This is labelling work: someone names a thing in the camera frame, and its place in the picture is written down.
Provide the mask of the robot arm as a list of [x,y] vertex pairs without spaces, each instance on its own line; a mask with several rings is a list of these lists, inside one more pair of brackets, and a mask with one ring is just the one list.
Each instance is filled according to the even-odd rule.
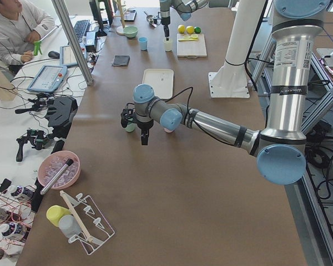
[[276,41],[273,82],[267,124],[253,131],[187,104],[168,104],[148,84],[134,88],[134,111],[129,121],[141,130],[141,142],[148,143],[155,122],[173,131],[183,124],[199,129],[227,145],[246,150],[257,158],[263,177],[288,185],[302,178],[306,169],[306,137],[301,131],[308,92],[310,60],[314,38],[322,31],[328,1],[276,1],[271,35]]
[[173,8],[177,11],[183,21],[187,21],[191,17],[191,13],[198,9],[203,8],[209,1],[189,1],[184,3],[181,0],[160,0],[160,16],[161,24],[164,29],[164,36],[166,40],[169,40],[169,25],[170,25],[170,9]]

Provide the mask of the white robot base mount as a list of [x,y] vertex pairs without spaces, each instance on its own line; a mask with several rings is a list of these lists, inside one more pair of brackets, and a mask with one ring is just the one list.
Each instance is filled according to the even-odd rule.
[[239,1],[224,65],[217,72],[209,73],[212,98],[250,97],[245,65],[267,4],[265,0]]

